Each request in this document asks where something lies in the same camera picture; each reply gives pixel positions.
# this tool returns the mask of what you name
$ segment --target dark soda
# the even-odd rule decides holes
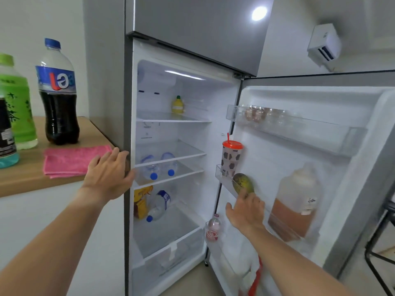
[[[62,145],[78,142],[77,95],[49,94],[40,91],[44,104],[45,133],[49,142]]]

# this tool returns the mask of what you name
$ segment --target green label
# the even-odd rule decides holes
[[[26,78],[0,74],[0,95],[4,96],[7,103],[15,142],[37,139]]]

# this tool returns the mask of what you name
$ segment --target green fruit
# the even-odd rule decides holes
[[[252,184],[251,180],[248,178],[248,176],[246,176],[243,173],[235,174],[233,177],[232,184],[237,194],[240,193],[240,190],[242,188],[247,189],[247,193],[255,192],[254,185]]]

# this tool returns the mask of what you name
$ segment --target brown liquid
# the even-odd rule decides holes
[[[300,237],[306,236],[315,214],[315,210],[309,215],[296,213],[276,199],[269,217],[269,225],[285,242],[298,240],[299,237],[295,233]]]

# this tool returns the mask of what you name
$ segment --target left arm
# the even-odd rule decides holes
[[[107,202],[131,187],[125,177],[127,152],[95,157],[71,203],[0,272],[0,295],[67,294],[82,252]]]

